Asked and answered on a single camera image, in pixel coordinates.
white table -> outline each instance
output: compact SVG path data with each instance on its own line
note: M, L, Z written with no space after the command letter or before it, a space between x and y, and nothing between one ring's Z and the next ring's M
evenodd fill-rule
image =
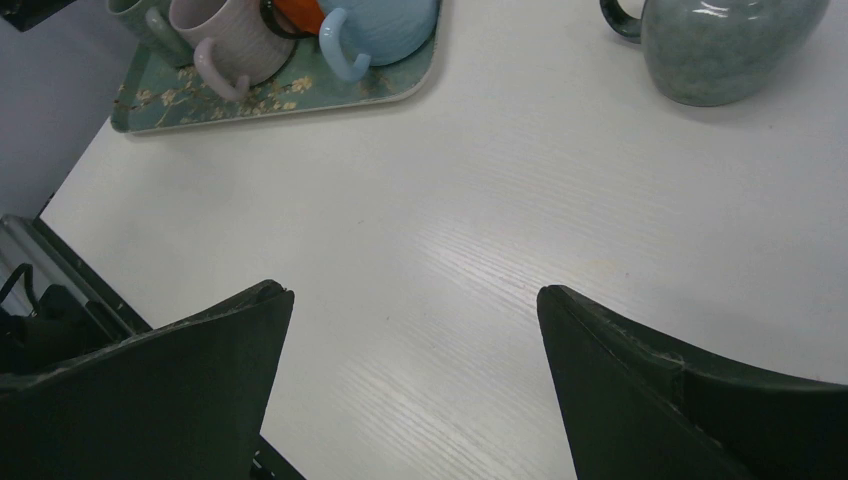
M119 135L43 215L155 326L297 299L263 435L310 480L574 478L547 284L848 382L848 3L765 91L672 103L596 2L445 0L398 104Z

gray mug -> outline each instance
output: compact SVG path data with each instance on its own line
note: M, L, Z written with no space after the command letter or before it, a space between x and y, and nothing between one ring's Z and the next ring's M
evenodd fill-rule
M192 49L166 20L171 0L106 0L106 8L172 67L192 63Z

